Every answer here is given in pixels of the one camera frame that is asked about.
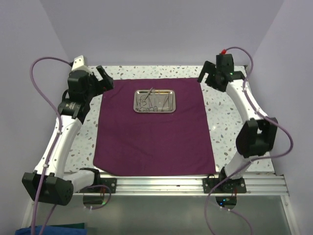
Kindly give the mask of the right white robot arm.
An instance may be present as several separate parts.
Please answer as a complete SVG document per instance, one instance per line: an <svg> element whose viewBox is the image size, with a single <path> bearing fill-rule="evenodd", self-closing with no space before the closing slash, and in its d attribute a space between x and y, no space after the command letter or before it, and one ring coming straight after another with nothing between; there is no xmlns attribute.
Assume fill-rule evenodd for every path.
<svg viewBox="0 0 313 235"><path fill-rule="evenodd" d="M224 166L218 177L209 175L203 180L205 193L245 193L246 186L243 173L258 157L266 155L273 149L277 127L272 124L274 117L266 120L267 114L258 106L255 99L248 102L246 95L250 89L244 82L245 76L234 69L231 54L223 50L216 56L216 62L205 61L198 77L198 82L219 92L225 92L234 102L243 126L236 138L237 151L231 161Z"/></svg>

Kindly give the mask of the purple surgical cloth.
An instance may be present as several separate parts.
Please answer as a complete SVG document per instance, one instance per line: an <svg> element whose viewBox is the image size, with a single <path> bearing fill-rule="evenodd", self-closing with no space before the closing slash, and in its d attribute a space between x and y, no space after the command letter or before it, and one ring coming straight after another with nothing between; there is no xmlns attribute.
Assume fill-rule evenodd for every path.
<svg viewBox="0 0 313 235"><path fill-rule="evenodd" d="M137 113L141 89L175 92L172 113ZM117 176L214 174L201 86L196 78L116 80L103 94L93 165Z"/></svg>

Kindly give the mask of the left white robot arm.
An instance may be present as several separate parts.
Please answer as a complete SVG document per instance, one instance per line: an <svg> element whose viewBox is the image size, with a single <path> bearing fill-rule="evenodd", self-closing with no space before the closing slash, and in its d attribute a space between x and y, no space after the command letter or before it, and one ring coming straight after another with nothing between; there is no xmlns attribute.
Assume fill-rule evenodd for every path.
<svg viewBox="0 0 313 235"><path fill-rule="evenodd" d="M91 100L114 88L113 79L102 66L96 67L101 80L92 71L72 70L68 89L63 93L57 108L57 118L52 137L40 162L31 173L22 177L29 196L35 203L66 206L74 193L88 189L97 192L102 186L100 172L84 167L65 176L67 161L73 141L90 111Z"/></svg>

